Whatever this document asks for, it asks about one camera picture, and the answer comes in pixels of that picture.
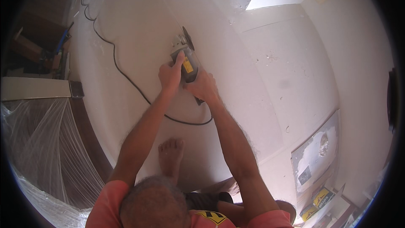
bare foot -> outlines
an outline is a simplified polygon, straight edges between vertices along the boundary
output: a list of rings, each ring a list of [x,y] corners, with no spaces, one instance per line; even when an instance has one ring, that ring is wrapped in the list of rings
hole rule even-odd
[[[180,162],[183,158],[184,140],[170,138],[159,145],[159,165],[162,174],[168,177],[174,185],[179,179]]]

gray hair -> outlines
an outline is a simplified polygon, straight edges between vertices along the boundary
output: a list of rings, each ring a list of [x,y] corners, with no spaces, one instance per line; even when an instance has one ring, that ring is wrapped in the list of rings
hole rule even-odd
[[[147,222],[149,227],[159,227],[183,221],[188,212],[183,193],[168,178],[155,175],[140,180],[128,192],[119,214],[123,222],[125,219],[132,226]]]

black shorts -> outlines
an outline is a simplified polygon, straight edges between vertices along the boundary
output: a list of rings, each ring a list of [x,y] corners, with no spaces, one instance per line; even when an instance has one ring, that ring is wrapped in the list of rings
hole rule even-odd
[[[210,210],[218,212],[218,201],[233,204],[232,196],[228,192],[220,193],[184,193],[187,209]]]

white floor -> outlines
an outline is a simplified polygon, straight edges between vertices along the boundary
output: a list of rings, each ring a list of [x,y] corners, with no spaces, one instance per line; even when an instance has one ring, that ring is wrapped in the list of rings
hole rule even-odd
[[[99,39],[76,1],[70,18],[71,80],[83,83],[87,112],[100,145],[115,165],[120,143],[148,104],[116,70],[112,46]],[[261,174],[276,199],[296,204],[291,151],[336,110],[335,77],[319,35],[301,5],[244,11],[235,0],[84,0],[96,29],[117,44],[119,67],[153,100],[159,66],[185,26],[204,68],[254,147]],[[209,119],[206,105],[180,90],[170,116]],[[138,179],[159,173],[157,145],[187,141],[180,186],[196,190],[230,177],[215,124],[188,126],[164,119]]]

plastic sheeting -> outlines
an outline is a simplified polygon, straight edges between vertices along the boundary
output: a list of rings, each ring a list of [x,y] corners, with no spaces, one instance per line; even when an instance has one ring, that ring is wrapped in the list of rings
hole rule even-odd
[[[1,104],[3,139],[24,195],[55,227],[84,227],[104,182],[74,122],[68,98]]]

